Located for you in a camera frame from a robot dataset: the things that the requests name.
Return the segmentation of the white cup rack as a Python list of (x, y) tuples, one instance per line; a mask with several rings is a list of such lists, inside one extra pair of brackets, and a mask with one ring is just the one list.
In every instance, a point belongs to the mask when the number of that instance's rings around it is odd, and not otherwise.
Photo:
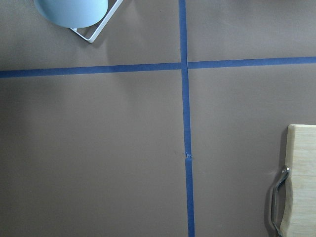
[(105, 16), (96, 24), (87, 27), (87, 30), (85, 30), (85, 34), (82, 34), (80, 32), (80, 30), (83, 30), (83, 28), (70, 28), (70, 30), (84, 41), (88, 43), (93, 43), (122, 3), (123, 0), (116, 0), (113, 2), (112, 5), (110, 5), (109, 3), (109, 9), (107, 10)]

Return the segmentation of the light blue cup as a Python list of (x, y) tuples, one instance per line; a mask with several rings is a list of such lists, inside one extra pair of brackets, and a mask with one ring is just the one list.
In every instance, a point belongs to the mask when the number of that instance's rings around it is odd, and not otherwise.
[(85, 28), (99, 22), (108, 10), (107, 0), (35, 0), (39, 13), (65, 28)]

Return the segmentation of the bamboo cutting board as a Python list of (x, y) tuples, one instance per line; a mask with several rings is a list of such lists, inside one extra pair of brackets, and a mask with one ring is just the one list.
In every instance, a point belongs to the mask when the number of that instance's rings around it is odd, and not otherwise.
[(288, 126), (285, 209), (280, 229), (285, 237), (316, 235), (316, 126)]

